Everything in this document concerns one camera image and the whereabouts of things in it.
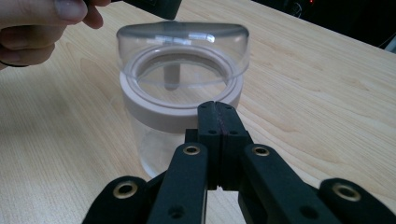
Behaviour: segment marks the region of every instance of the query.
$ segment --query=clear dome lid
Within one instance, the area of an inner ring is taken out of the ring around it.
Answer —
[[[244,26],[228,23],[162,21],[125,26],[117,33],[121,72],[142,88],[227,85],[248,68],[248,35]]]

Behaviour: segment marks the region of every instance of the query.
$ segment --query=dark background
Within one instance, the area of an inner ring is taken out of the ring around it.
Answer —
[[[384,49],[396,34],[396,0],[253,0]]]

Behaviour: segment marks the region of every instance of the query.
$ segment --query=hand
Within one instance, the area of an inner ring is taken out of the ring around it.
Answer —
[[[84,21],[98,29],[103,19],[96,7],[110,0],[0,0],[0,61],[31,65],[46,61],[67,25]]]

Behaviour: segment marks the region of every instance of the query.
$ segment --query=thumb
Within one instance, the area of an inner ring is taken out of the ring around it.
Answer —
[[[20,25],[75,24],[87,15],[83,0],[0,0],[0,3],[0,29]]]

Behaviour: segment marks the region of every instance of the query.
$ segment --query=wooden table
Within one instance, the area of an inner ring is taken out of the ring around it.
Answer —
[[[105,27],[69,27],[45,63],[0,72],[0,223],[80,223],[122,175],[146,179],[124,109],[116,32],[161,19],[124,3]],[[238,111],[315,187],[342,177],[396,212],[396,55],[248,0],[183,0],[179,21],[245,25],[251,63]],[[241,223],[235,193],[208,223]]]

